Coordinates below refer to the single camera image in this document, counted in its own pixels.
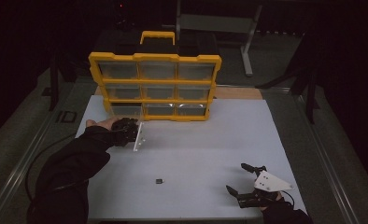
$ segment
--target yellow storage organizer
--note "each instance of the yellow storage organizer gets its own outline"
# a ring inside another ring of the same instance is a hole
[[[168,38],[175,45],[173,32],[145,31],[140,47],[145,38]],[[92,77],[110,115],[143,120],[208,119],[221,66],[218,54],[200,51],[196,56],[180,56],[137,50],[119,55],[113,51],[94,51],[89,56]]]

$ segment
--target dark background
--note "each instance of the dark background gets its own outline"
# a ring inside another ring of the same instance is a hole
[[[183,0],[182,12],[247,16],[253,6]],[[49,68],[51,55],[64,80],[75,81],[90,76],[87,57],[103,29],[175,23],[173,0],[0,1],[0,127]],[[368,1],[268,1],[257,29],[304,35],[288,72],[321,58],[312,63],[318,84],[368,172]]]

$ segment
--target floor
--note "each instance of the floor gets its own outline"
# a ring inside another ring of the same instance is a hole
[[[249,52],[253,77],[244,75],[238,48],[221,48],[223,64],[218,84],[253,87],[282,75],[300,41],[289,35],[256,35]],[[325,100],[322,88],[317,89],[318,109],[314,110],[315,124],[312,125],[304,116],[303,97],[288,92],[290,82],[262,90],[262,97],[270,107],[308,214],[316,224],[368,224],[368,176]],[[37,88],[0,130],[0,223],[25,223],[29,204],[24,189],[25,164],[37,151],[76,132],[89,98],[96,90],[90,77],[80,77],[76,83],[61,81],[61,100],[55,110],[48,111],[50,98],[41,96],[48,85],[49,71],[46,71],[39,77]],[[29,173],[29,186],[34,185],[48,155],[67,141],[56,143],[40,157]],[[162,220],[158,223],[254,222]]]

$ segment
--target white table surface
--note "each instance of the white table surface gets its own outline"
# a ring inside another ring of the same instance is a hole
[[[106,119],[103,97],[89,101],[86,119]],[[252,219],[258,208],[241,209],[226,185],[239,193],[253,191],[255,174],[242,162],[291,183],[295,209],[305,211],[284,148],[264,100],[214,100],[208,121],[146,121],[147,141],[112,147],[110,162],[90,180],[89,219],[177,220]],[[155,180],[161,178],[162,184]]]

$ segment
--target transparent plastic piece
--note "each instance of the transparent plastic piece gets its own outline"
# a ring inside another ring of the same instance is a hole
[[[175,113],[174,104],[144,104],[147,115],[173,116]]]
[[[180,104],[177,105],[177,114],[180,116],[203,116],[207,105]]]
[[[142,85],[146,99],[174,99],[175,85]]]
[[[208,85],[177,85],[178,99],[207,100],[210,92]]]
[[[110,99],[140,99],[140,86],[137,84],[106,84]]]
[[[179,63],[178,79],[210,80],[213,76],[214,63]]]
[[[117,79],[137,78],[136,62],[100,61],[98,64],[102,77]]]
[[[147,79],[174,79],[176,63],[144,61],[139,63],[142,78]]]

